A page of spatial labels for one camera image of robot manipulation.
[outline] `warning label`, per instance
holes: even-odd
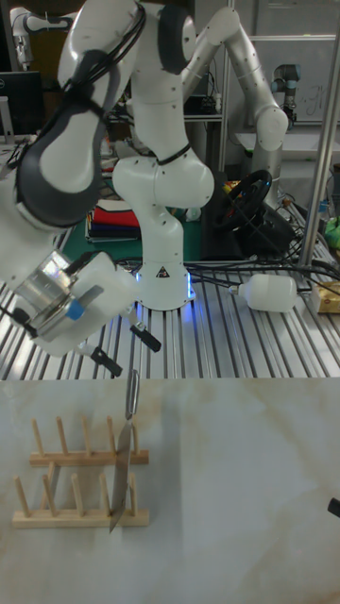
[[[165,279],[167,277],[170,277],[169,273],[165,270],[164,267],[161,268],[161,270],[156,274],[156,277],[159,277],[161,279]]]

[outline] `black steering wheel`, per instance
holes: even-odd
[[[264,201],[272,183],[266,170],[257,170],[243,178],[239,184],[226,193],[212,221],[215,230],[226,232],[246,225]]]

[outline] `metal pole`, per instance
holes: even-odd
[[[301,265],[312,261],[319,224],[319,206],[324,198],[331,163],[336,124],[340,113],[340,26],[338,26],[331,60],[330,81],[327,90],[325,113],[314,171],[312,200],[308,210],[306,228],[299,258]]]

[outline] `red cloth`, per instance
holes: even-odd
[[[101,200],[98,202],[93,212],[93,222],[96,225],[114,225],[116,227],[136,227],[139,228],[139,222],[128,207],[128,204],[122,200]]]

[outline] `knife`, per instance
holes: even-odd
[[[127,379],[126,423],[119,435],[117,459],[114,470],[113,493],[110,516],[110,532],[122,517],[127,506],[128,469],[131,450],[132,417],[137,411],[140,377],[132,369]]]

